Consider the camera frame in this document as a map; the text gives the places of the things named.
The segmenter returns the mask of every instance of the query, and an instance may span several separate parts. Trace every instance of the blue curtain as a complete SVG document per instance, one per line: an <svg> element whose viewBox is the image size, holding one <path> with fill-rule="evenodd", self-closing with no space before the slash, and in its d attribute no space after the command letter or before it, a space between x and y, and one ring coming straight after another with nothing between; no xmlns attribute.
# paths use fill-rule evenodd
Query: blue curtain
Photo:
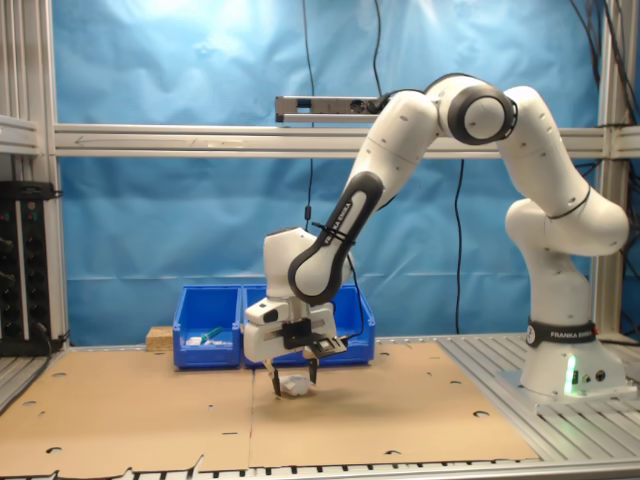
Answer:
<svg viewBox="0 0 640 480"><path fill-rule="evenodd" d="M596 123L588 44L569 2L381 0L383 91L465 72L530 85L560 127ZM308 0L317 95L377 95L373 0ZM60 122L274 125L309 95L301 0L54 0ZM326 220L351 160L316 160ZM72 340L137 343L171 323L182 285L264 283L262 242L303 225L307 159L61 160ZM378 334L454 329L459 161L423 162L355 247ZM464 333L524 331L529 280L504 216L500 160L470 160L460 196ZM588 262L581 268L587 272Z"/></svg>

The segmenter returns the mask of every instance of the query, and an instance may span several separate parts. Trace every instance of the cardboard sheet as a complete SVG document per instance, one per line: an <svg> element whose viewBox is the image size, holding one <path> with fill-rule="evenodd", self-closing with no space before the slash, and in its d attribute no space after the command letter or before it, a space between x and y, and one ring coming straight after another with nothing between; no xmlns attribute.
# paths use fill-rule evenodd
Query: cardboard sheet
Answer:
<svg viewBox="0 0 640 480"><path fill-rule="evenodd" d="M252 467L537 458L436 344L380 346L369 367L320 370L314 391L277 399L256 373Z"/></svg>
<svg viewBox="0 0 640 480"><path fill-rule="evenodd" d="M176 372L171 354L69 353L0 416L0 477L188 470L202 455L246 469L252 380Z"/></svg>

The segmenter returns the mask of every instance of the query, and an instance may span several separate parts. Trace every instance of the green object in bin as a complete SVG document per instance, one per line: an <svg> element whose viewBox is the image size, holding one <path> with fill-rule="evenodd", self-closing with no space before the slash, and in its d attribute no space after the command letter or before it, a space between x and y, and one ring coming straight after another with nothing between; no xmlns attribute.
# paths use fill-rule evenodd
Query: green object in bin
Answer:
<svg viewBox="0 0 640 480"><path fill-rule="evenodd" d="M213 337L218 335L222 331L222 327L216 327L211 330L209 333L205 333L200 337L200 345L204 345L207 343L207 340L211 340Z"/></svg>

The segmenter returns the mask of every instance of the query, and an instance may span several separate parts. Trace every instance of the white object in bin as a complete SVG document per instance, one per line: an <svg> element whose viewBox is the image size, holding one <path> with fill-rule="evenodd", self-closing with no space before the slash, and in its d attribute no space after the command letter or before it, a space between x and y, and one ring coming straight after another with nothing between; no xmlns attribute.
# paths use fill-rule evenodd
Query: white object in bin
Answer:
<svg viewBox="0 0 640 480"><path fill-rule="evenodd" d="M292 397L306 395L311 388L311 382L304 375L288 375L280 378L280 390Z"/></svg>

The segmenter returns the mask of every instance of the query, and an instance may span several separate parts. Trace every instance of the blue plastic bin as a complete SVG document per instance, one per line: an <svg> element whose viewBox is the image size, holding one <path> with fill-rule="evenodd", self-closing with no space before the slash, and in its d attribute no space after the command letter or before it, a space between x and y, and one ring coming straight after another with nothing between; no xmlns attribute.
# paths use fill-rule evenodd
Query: blue plastic bin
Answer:
<svg viewBox="0 0 640 480"><path fill-rule="evenodd" d="M254 303L262 300L267 294L265 285L245 285L242 289L243 311ZM336 305L336 328L338 335L350 335L360 331L360 307L358 306L358 292L355 285L343 285L333 299ZM371 313L371 308L364 295L362 296L362 309L364 311L364 332L362 335L349 340L349 348L344 353L331 355L320 360L321 367L336 365L362 365L373 360L375 350L376 322ZM243 314L244 323L248 323L247 316ZM274 360L278 367L307 365L308 360L302 356L302 352L294 352ZM255 363L244 357L244 364L249 368L261 367L262 363Z"/></svg>
<svg viewBox="0 0 640 480"><path fill-rule="evenodd" d="M185 286L173 320L173 363L179 368L238 367L242 356L240 285ZM187 345L216 327L213 345Z"/></svg>

